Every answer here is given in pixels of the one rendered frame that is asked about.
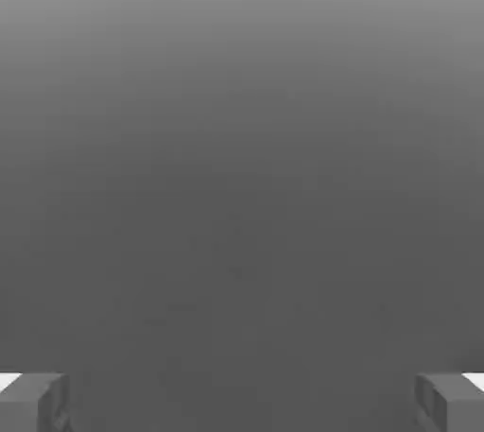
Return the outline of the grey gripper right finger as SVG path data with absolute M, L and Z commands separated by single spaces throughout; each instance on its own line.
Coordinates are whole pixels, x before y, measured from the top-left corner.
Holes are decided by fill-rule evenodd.
M 484 372 L 419 373 L 413 396 L 418 432 L 484 432 Z

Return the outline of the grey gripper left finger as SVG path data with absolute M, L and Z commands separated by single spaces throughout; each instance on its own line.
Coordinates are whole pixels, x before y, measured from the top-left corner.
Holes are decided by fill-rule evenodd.
M 0 372 L 0 432 L 71 432 L 69 376 Z

